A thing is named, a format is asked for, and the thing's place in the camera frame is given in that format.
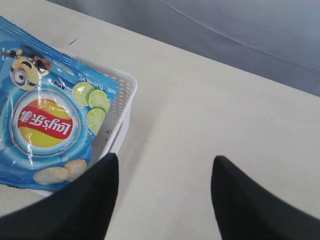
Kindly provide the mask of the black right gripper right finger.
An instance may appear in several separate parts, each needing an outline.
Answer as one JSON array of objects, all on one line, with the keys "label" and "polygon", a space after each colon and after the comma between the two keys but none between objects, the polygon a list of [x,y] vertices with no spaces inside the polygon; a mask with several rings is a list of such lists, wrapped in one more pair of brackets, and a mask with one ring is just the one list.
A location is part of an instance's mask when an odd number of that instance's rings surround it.
[{"label": "black right gripper right finger", "polygon": [[223,240],[318,240],[320,220],[264,189],[227,157],[213,160],[211,200]]}]

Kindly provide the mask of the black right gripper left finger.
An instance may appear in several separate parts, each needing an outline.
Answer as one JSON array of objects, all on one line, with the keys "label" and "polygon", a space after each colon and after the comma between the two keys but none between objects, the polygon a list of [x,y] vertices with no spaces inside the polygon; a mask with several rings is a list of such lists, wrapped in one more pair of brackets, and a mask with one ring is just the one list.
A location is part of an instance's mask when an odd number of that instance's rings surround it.
[{"label": "black right gripper left finger", "polygon": [[103,240],[119,190],[119,161],[106,154],[66,187],[0,219],[2,240]]}]

